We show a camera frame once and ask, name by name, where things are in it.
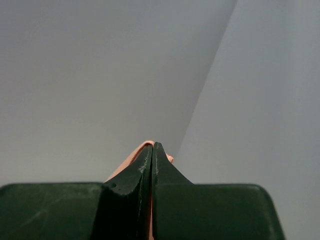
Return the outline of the pink t shirt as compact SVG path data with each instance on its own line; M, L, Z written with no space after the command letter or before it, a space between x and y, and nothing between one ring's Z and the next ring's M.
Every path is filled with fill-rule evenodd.
M148 146L154 146L155 142L152 140L146 140L143 143L141 143L121 164L120 166L108 177L108 180L112 179L116 175L118 175L120 172L122 172L125 168L127 168L129 165L131 165L140 155L144 147ZM153 237L153 216L152 213L150 213L149 217L149 235L148 235L148 240L154 240Z

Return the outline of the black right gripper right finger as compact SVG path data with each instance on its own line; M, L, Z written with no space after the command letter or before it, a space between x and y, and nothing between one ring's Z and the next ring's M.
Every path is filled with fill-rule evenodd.
M152 236L155 240L192 240L195 185L170 162L156 142L152 152Z

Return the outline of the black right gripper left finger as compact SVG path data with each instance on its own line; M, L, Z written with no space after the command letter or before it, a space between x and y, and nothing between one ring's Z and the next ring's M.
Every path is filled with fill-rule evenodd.
M102 185L91 240L147 240L150 235L153 146Z

